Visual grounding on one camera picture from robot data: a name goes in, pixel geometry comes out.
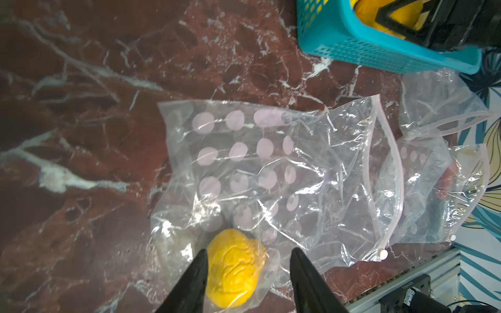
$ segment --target red marble countertop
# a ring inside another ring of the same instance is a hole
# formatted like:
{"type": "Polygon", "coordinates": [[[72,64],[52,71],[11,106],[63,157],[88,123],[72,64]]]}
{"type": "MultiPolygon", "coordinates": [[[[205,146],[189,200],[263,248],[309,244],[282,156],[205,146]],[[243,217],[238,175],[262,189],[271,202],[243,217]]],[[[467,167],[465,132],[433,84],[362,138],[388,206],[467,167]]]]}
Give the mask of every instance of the red marble countertop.
{"type": "MultiPolygon", "coordinates": [[[[2,312],[150,312],[166,297],[149,235],[171,173],[157,101],[323,110],[381,93],[400,136],[398,75],[302,53],[295,1],[17,0],[0,16],[2,312]]],[[[393,247],[326,281],[349,301],[442,248],[393,247]]],[[[253,311],[291,299],[272,290],[253,311]]]]}

